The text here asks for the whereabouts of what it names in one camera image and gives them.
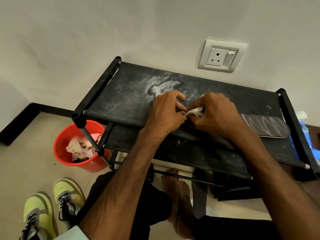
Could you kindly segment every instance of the beige tile floor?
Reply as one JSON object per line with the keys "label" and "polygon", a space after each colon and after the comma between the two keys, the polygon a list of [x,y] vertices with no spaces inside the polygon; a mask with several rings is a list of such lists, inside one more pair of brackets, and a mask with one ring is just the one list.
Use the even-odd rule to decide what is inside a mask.
{"label": "beige tile floor", "polygon": [[[71,124],[70,118],[40,113],[38,117],[10,145],[0,145],[0,231],[2,239],[18,239],[24,227],[22,212],[26,199],[36,192],[46,193],[53,201],[58,232],[66,231],[58,221],[58,207],[54,203],[52,187],[63,177],[75,180],[85,196],[88,196],[96,178],[104,173],[89,173],[77,167],[60,164],[53,155],[53,143],[59,132]],[[118,160],[125,157],[119,153]],[[177,167],[180,173],[191,176],[192,168],[154,160],[156,169]],[[161,190],[161,178],[155,174],[154,186]],[[270,219],[262,200],[217,202],[207,197],[207,215],[244,219]],[[151,227],[150,239],[181,239],[168,221]]]}

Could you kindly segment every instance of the white wall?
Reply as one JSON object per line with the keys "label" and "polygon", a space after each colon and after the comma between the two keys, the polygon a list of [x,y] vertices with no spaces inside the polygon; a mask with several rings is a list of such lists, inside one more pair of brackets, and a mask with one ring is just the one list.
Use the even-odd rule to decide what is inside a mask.
{"label": "white wall", "polygon": [[[74,109],[115,56],[285,88],[320,126],[320,0],[1,0],[0,69],[30,101]],[[199,70],[206,37],[250,45],[232,74]]]}
{"label": "white wall", "polygon": [[2,131],[30,101],[10,83],[0,78],[0,131]]}

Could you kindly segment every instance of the red bucket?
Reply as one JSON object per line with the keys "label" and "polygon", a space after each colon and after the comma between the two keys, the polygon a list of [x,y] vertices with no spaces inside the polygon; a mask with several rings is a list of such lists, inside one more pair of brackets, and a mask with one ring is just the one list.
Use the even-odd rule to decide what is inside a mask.
{"label": "red bucket", "polygon": [[[87,124],[85,127],[87,128],[90,134],[93,134],[93,133],[103,134],[104,132],[103,126],[93,120],[87,120]],[[92,158],[83,162],[79,162],[79,163],[72,162],[72,153],[67,152],[66,147],[69,145],[69,142],[75,136],[84,137],[81,130],[78,129],[75,124],[71,124],[67,126],[57,136],[53,144],[53,153],[54,153],[54,156],[58,159],[58,161],[69,167],[76,166],[93,173],[99,172],[105,169],[107,167],[107,164],[105,163],[105,161],[103,161],[103,159],[98,154],[95,154]],[[105,149],[104,156],[110,160],[111,151],[109,149]]]}

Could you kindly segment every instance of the light blue sleeve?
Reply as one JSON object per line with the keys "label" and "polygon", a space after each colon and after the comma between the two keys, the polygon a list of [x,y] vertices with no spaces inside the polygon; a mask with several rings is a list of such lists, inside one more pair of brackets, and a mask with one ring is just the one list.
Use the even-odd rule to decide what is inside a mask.
{"label": "light blue sleeve", "polygon": [[78,226],[72,227],[69,231],[55,238],[55,240],[89,240]]}

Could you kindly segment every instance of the trash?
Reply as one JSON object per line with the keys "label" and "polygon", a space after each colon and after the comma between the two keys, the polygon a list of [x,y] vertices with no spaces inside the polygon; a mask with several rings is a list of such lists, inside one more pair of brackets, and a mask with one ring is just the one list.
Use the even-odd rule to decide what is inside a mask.
{"label": "trash", "polygon": [[[96,143],[99,143],[102,134],[93,133],[91,136]],[[97,153],[87,138],[78,136],[72,138],[66,147],[66,151],[72,153],[72,161],[75,163],[86,161]]]}

